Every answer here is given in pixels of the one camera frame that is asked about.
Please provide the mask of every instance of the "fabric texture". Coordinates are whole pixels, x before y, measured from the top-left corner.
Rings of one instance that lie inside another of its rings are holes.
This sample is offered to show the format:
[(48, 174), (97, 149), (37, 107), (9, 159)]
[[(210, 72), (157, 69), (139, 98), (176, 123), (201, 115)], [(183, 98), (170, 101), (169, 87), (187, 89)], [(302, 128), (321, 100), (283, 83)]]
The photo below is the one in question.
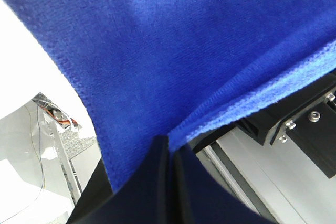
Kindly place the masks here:
[(114, 190), (155, 135), (173, 152), (336, 68), (336, 0), (5, 1), (87, 107)]

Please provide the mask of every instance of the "microfiber towel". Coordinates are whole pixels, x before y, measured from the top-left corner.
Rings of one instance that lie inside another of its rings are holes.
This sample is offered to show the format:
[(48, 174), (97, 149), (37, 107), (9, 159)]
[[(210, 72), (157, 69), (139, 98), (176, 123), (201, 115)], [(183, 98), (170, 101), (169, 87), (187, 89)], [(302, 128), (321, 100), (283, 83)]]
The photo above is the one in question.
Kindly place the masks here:
[(336, 0), (5, 1), (88, 109), (115, 191), (154, 136), (173, 153), (336, 68)]

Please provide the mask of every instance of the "cable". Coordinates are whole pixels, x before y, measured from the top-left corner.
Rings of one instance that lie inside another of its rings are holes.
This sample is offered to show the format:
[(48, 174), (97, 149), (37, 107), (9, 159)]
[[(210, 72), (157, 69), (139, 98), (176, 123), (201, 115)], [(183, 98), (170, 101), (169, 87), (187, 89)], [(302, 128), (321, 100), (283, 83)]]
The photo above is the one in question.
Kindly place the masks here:
[(29, 125), (30, 125), (30, 141), (32, 142), (32, 146), (33, 146), (33, 149), (34, 149), (34, 152), (36, 154), (36, 157), (40, 163), (40, 166), (41, 166), (41, 174), (42, 174), (42, 186), (41, 186), (41, 189), (40, 189), (40, 192), (38, 193), (37, 197), (34, 199), (34, 201), (29, 204), (28, 206), (26, 206), (25, 208), (23, 208), (22, 210), (20, 210), (19, 212), (17, 212), (16, 214), (10, 216), (9, 218), (5, 219), (2, 223), (5, 223), (6, 221), (12, 219), (13, 217), (17, 216), (19, 213), (23, 212), (24, 210), (26, 210), (28, 207), (30, 207), (37, 199), (38, 197), (40, 196), (42, 190), (44, 191), (45, 189), (45, 184), (46, 184), (46, 181), (45, 181), (45, 176), (44, 176), (44, 171), (43, 171), (43, 164), (42, 164), (42, 157), (41, 157), (41, 128), (40, 128), (40, 124), (39, 124), (39, 119), (38, 119), (38, 106), (36, 106), (36, 116), (37, 116), (37, 125), (38, 125), (38, 145), (39, 145), (39, 157), (37, 155), (37, 152), (36, 152), (36, 149), (35, 149), (35, 146), (34, 146), (34, 143), (33, 143), (33, 136), (32, 136), (32, 117), (31, 117), (31, 113), (30, 111), (28, 110), (27, 106), (24, 105), (24, 107), (26, 108), (26, 110), (28, 111), (29, 113)]

